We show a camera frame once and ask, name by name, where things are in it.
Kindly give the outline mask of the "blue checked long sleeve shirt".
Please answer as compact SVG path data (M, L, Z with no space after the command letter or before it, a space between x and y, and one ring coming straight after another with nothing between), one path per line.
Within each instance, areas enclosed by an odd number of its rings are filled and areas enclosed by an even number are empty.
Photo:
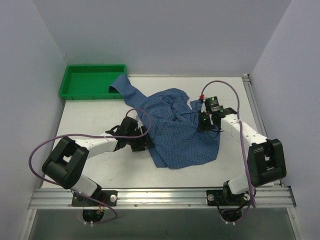
M138 110L138 117L150 128L154 146L149 152L156 167L182 169L217 159L220 136L214 131L198 131L200 103L195 100L188 104L189 96L183 90L169 88L145 96L125 75L111 87L126 105Z

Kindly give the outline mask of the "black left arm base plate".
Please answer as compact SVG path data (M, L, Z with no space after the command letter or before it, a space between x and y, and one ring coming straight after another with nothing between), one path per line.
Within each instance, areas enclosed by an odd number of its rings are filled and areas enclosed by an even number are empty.
M96 191L92 196L92 199L95 199L99 202L107 204L110 207L117 205L118 191L112 190L99 190ZM97 207L101 206L100 203L80 196L78 193L73 194L71 205L73 207Z

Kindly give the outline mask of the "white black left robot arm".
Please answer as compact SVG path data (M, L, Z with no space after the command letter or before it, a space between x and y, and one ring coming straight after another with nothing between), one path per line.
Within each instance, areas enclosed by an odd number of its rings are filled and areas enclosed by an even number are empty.
M127 145L132 152L145 151L154 143L146 126L126 116L120 125L102 133L98 138L71 139L62 137L42 165L42 172L64 189L83 195L90 206L101 201L102 187L83 174L87 159L118 151Z

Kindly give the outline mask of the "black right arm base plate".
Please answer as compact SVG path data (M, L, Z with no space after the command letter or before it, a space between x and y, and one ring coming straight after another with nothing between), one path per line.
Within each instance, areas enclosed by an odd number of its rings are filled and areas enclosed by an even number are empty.
M249 199L246 193L231 194L223 188L213 188L206 190L207 205L211 207L242 207L248 204Z

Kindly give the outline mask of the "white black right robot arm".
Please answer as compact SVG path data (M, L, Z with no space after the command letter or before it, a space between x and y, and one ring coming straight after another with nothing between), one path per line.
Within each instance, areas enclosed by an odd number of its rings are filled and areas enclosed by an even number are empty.
M280 180L287 175L283 144L270 139L240 119L233 108L219 104L216 96L200 96L198 131L223 131L233 137L241 147L245 174L223 184L222 200L232 205L242 194L254 194L254 189Z

